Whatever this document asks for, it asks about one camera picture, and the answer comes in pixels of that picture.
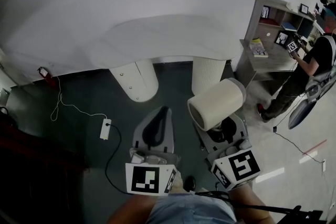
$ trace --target dark green floor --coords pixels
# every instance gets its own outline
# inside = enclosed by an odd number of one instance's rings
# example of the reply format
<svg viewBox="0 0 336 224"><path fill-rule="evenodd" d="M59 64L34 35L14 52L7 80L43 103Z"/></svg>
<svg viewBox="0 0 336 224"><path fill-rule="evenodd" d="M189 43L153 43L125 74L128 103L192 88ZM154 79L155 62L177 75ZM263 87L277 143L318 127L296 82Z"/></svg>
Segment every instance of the dark green floor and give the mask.
<svg viewBox="0 0 336 224"><path fill-rule="evenodd" d="M175 153L182 160L178 167L183 178L194 175L196 189L214 189L216 182L204 163L206 153L192 126L186 102L191 92L192 66L155 66L159 90L148 102L136 103L127 97L109 70L62 76L63 101L79 109L104 113L122 134L122 144L112 160L108 173L111 180L125 190L125 163L130 161L129 148L135 127L153 109L166 105L172 109ZM50 120L58 92L37 82L23 91L13 89L8 100L10 112L19 128L29 134L46 137L59 146L83 154L90 167L82 182L82 215L84 223L105 223L129 196L115 190L104 176L107 159L118 144L111 128L107 141L99 138L103 116L87 116L72 107L59 106L56 122Z"/></svg>

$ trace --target red line on floor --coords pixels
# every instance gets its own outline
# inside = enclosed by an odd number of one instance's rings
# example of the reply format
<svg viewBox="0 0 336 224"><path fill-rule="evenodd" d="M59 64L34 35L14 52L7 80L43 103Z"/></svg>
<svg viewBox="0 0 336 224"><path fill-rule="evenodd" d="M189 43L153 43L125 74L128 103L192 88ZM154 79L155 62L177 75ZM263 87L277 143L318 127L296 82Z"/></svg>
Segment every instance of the red line on floor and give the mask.
<svg viewBox="0 0 336 224"><path fill-rule="evenodd" d="M312 147L311 149L307 150L307 151L305 152L305 154L307 154L308 152L311 152L312 150L314 150L314 149L317 148L318 146L322 145L322 144L323 144L324 142L326 142L326 141L327 141L327 139L326 139L326 140L323 140L321 143L319 143L319 144L317 144L316 146Z"/></svg>

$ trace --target person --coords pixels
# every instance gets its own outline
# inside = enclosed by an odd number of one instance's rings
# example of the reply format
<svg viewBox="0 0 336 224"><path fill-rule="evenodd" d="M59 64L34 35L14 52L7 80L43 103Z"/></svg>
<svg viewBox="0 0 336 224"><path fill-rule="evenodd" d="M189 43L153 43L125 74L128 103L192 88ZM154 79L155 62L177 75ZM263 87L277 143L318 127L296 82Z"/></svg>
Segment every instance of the person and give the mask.
<svg viewBox="0 0 336 224"><path fill-rule="evenodd" d="M107 224L274 224L269 212L236 208L234 212L224 201L191 193L174 193L165 197L133 195L111 215ZM229 192L231 200L246 205L264 203L246 184Z"/></svg>
<svg viewBox="0 0 336 224"><path fill-rule="evenodd" d="M325 11L324 29L326 34L324 36L332 36L336 42L336 35L334 34L336 33L336 4L329 4ZM297 61L298 66L282 85L276 99L272 100L267 109L262 104L257 104L257 112L264 122L268 122L286 112L296 97L305 92L310 76L316 76L332 67L332 47L326 38L319 37L310 51L305 46L302 46L302 48L307 53L303 59L296 52L291 52L291 56Z"/></svg>

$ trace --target fluorescent light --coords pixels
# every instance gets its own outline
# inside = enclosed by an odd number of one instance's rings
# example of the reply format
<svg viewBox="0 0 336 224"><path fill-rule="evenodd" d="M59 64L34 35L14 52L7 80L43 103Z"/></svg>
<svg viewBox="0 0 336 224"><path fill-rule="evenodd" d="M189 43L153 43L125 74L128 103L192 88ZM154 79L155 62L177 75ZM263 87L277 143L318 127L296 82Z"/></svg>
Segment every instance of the fluorescent light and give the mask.
<svg viewBox="0 0 336 224"><path fill-rule="evenodd" d="M305 157L299 159L299 163L300 164L305 163L306 161L309 161L310 159L314 158L315 156L317 156L317 151L313 151L312 153L309 153L309 156L306 155Z"/></svg>
<svg viewBox="0 0 336 224"><path fill-rule="evenodd" d="M264 180L268 180L272 177L275 177L275 176L278 176L278 175L281 175L285 172L285 168L280 168L280 169L277 169L277 170L274 170L272 172L269 172L267 174L264 174L264 175L261 175L261 176L257 176L256 177L256 183L259 183L259 182L262 182Z"/></svg>

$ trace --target fire extinguisher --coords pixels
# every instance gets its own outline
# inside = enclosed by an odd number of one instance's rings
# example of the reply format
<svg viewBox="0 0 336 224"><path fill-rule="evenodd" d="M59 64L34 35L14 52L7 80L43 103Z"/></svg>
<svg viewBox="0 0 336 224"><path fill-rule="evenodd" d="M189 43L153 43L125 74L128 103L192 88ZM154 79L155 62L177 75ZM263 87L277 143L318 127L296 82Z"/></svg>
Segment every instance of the fire extinguisher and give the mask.
<svg viewBox="0 0 336 224"><path fill-rule="evenodd" d="M57 89L56 81L44 67L40 67L39 69L37 69L37 71L40 73L41 77L44 78L51 87Z"/></svg>

